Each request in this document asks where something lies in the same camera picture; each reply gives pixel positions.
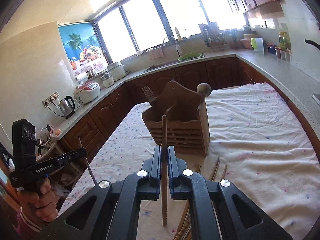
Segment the person's left hand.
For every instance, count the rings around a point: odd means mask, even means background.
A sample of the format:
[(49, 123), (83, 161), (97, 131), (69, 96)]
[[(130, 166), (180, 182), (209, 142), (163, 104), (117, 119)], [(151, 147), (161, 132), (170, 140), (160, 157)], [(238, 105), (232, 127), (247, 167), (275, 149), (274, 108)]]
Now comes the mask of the person's left hand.
[(57, 195), (48, 178), (42, 182), (40, 193), (20, 190), (17, 196), (22, 213), (37, 226), (43, 228), (56, 219)]

